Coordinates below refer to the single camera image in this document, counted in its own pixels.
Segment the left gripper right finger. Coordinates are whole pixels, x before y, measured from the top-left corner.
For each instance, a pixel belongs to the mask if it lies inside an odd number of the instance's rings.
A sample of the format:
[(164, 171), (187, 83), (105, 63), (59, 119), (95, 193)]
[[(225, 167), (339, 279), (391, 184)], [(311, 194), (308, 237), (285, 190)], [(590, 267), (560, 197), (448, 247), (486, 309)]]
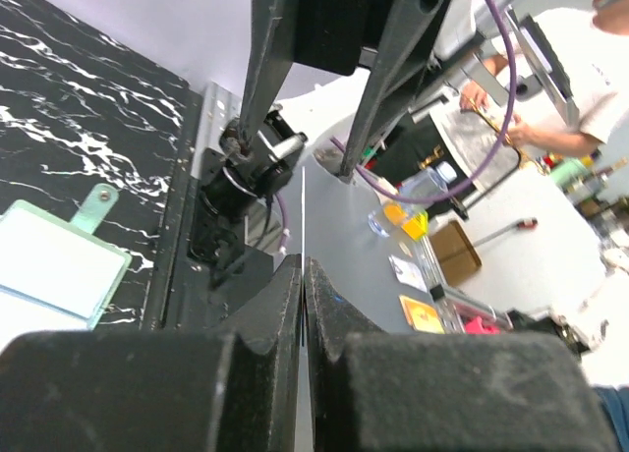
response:
[(304, 267), (317, 451), (615, 451), (565, 346), (538, 333), (390, 334)]

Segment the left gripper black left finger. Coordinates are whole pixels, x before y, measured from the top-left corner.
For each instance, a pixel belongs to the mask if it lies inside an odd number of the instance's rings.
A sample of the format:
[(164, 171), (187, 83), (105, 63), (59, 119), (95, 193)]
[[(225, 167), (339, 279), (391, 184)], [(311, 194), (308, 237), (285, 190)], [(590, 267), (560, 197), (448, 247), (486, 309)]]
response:
[(302, 270), (201, 332), (25, 334), (1, 356), (5, 451), (289, 451)]

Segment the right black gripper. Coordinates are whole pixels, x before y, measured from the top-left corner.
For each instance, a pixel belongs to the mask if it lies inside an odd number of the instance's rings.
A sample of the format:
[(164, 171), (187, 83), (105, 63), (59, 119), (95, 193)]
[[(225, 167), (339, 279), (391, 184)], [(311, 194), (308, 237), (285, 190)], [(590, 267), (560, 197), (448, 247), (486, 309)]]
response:
[[(248, 149), (293, 65), (340, 76), (371, 69), (338, 178), (347, 183), (405, 61), (450, 0), (252, 0), (251, 50), (238, 132)], [(375, 59), (363, 59), (366, 50)]]

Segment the silver grey credit card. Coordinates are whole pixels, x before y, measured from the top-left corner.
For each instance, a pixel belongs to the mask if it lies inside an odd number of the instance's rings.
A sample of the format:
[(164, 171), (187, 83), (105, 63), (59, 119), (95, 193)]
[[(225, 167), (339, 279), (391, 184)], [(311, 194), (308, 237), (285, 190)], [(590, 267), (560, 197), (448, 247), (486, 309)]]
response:
[(308, 349), (308, 327), (307, 327), (307, 301), (305, 282), (306, 263), (306, 167), (301, 169), (301, 324), (300, 324), (300, 354), (298, 372), (298, 396), (296, 409), (296, 430), (295, 430), (295, 451), (313, 450), (313, 432), (311, 418), (311, 395), (310, 395), (310, 374), (309, 374), (309, 349)]

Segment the grey-green card holder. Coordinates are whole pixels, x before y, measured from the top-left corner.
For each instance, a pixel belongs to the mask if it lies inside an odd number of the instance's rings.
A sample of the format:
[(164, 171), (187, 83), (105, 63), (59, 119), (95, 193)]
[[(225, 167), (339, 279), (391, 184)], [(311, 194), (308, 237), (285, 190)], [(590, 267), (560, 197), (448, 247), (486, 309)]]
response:
[(97, 184), (69, 221), (23, 199), (1, 215), (3, 335), (95, 327), (132, 260), (94, 235), (118, 199)]

